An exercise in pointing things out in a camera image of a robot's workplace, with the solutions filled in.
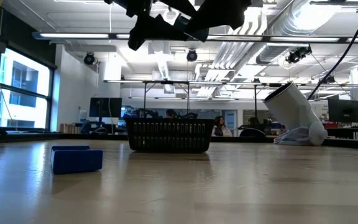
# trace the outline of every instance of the red object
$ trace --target red object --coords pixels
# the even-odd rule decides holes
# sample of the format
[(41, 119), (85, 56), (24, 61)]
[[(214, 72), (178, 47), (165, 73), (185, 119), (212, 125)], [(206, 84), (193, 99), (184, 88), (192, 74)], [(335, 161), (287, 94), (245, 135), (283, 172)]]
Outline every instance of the red object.
[(325, 123), (323, 125), (324, 128), (338, 128), (338, 124), (334, 124), (334, 123)]

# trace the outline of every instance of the computer monitor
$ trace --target computer monitor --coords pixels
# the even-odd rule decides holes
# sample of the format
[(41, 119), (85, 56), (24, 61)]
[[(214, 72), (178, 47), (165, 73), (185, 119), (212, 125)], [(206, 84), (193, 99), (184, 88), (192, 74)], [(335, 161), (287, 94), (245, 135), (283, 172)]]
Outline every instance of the computer monitor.
[(100, 123), (102, 122), (102, 118), (120, 118), (121, 105), (122, 98), (91, 98), (89, 116), (93, 118), (99, 118)]
[(328, 99), (329, 121), (358, 123), (358, 101)]

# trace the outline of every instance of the black cable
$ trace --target black cable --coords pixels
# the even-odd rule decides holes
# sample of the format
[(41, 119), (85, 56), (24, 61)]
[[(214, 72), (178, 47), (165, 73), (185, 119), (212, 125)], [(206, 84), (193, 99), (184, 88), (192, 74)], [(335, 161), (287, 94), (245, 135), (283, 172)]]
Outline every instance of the black cable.
[(347, 46), (347, 49), (345, 50), (345, 52), (342, 54), (341, 58), (336, 62), (336, 64), (333, 66), (332, 69), (330, 69), (330, 71), (320, 80), (320, 82), (318, 82), (316, 88), (311, 92), (310, 96), (308, 97), (308, 100), (311, 99), (311, 97), (313, 96), (313, 94), (318, 90), (318, 88), (321, 86), (322, 82), (325, 81), (325, 79), (327, 79), (328, 76), (330, 76), (330, 74), (332, 74), (332, 72), (336, 69), (336, 67), (338, 67), (338, 65), (342, 62), (342, 60), (345, 58), (345, 56), (347, 55), (347, 53), (350, 51), (354, 41), (356, 40), (358, 36), (358, 28), (356, 30), (356, 33), (354, 34), (351, 42), (349, 43), (349, 45)]
[[(313, 54), (311, 54), (311, 56), (313, 56), (313, 58), (316, 60), (316, 62), (320, 65), (320, 67), (325, 71), (325, 72), (327, 72), (327, 70), (323, 67), (323, 65), (317, 60), (317, 58), (313, 55)], [(352, 98), (352, 100), (354, 100), (354, 101), (357, 101), (347, 90), (345, 90), (342, 86), (341, 86), (341, 84), (339, 84), (337, 81), (335, 81), (335, 83), (339, 86), (339, 87), (341, 87), (341, 89), (343, 90), (343, 91), (345, 91), (345, 93), (346, 94), (348, 94), (351, 98)]]

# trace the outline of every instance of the door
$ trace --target door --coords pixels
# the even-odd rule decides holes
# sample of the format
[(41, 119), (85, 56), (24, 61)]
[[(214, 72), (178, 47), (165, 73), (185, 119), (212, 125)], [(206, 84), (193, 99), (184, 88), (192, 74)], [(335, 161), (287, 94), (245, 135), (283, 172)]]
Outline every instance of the door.
[(224, 122), (233, 133), (233, 136), (238, 136), (237, 134), (237, 110), (222, 110), (222, 116), (224, 118)]

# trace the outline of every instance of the monitor stand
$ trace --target monitor stand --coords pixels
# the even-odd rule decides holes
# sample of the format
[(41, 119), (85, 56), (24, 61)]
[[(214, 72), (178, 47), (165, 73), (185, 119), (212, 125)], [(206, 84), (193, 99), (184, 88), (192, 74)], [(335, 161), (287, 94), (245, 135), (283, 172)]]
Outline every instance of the monitor stand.
[(99, 100), (99, 121), (96, 123), (98, 128), (101, 128), (104, 122), (102, 122), (102, 101)]

